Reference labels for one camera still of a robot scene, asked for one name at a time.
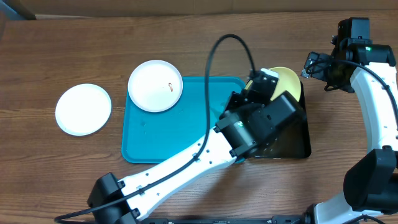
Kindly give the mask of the white plate with stain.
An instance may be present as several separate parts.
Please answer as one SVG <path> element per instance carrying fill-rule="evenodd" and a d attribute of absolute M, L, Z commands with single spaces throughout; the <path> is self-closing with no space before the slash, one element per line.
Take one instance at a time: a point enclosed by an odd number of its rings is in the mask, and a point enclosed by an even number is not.
<path fill-rule="evenodd" d="M 99 131 L 108 121 L 112 102 L 98 85 L 84 83 L 71 87 L 58 100 L 55 120 L 59 128 L 72 136 Z"/>

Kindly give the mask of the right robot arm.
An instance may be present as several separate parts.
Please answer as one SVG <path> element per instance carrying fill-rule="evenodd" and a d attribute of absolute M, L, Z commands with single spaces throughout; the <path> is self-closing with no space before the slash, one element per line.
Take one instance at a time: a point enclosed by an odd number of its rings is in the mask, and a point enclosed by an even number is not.
<path fill-rule="evenodd" d="M 367 154 L 345 175 L 343 191 L 312 205 L 306 223 L 357 223 L 397 213 L 396 60 L 388 45 L 351 44 L 331 55 L 310 52 L 302 76 L 325 90 L 351 88 L 361 107 Z"/>

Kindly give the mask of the yellow plate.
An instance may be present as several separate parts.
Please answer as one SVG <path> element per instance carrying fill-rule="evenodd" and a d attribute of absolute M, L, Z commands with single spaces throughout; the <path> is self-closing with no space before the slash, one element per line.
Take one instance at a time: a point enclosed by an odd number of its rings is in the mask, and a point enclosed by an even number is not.
<path fill-rule="evenodd" d="M 275 100 L 285 91 L 289 92 L 290 95 L 297 101 L 300 101 L 302 87 L 301 82 L 297 76 L 297 74 L 286 67 L 274 67 L 267 68 L 279 74 L 279 81 L 277 83 L 274 94 L 271 96 L 271 101 Z"/>

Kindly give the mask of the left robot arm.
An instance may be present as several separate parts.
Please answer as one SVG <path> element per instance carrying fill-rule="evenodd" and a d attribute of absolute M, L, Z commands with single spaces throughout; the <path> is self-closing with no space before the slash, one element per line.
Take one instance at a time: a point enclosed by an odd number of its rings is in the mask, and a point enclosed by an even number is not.
<path fill-rule="evenodd" d="M 232 92 L 215 126 L 197 142 L 145 172 L 98 179 L 88 205 L 96 223 L 137 223 L 197 179 L 224 169 L 274 143 L 305 119 L 300 83 L 250 81 Z"/>

